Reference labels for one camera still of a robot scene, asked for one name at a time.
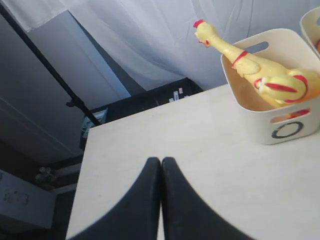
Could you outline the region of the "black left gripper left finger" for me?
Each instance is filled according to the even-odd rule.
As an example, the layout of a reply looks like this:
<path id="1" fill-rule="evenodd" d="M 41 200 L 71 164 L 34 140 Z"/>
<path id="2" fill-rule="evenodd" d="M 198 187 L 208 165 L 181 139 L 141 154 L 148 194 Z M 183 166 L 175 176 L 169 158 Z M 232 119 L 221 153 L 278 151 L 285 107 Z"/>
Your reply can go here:
<path id="1" fill-rule="evenodd" d="M 80 170 L 67 240 L 155 240 L 162 169 L 157 157 Z"/>

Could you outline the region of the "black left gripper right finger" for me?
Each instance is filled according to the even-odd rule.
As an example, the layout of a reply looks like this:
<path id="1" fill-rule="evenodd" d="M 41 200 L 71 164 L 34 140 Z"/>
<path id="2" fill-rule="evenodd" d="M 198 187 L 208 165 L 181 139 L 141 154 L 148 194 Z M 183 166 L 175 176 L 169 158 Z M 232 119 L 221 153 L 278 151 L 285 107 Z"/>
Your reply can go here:
<path id="1" fill-rule="evenodd" d="M 161 167 L 164 184 L 162 219 L 166 240 L 252 239 L 207 205 L 173 157 L 165 157 Z"/>

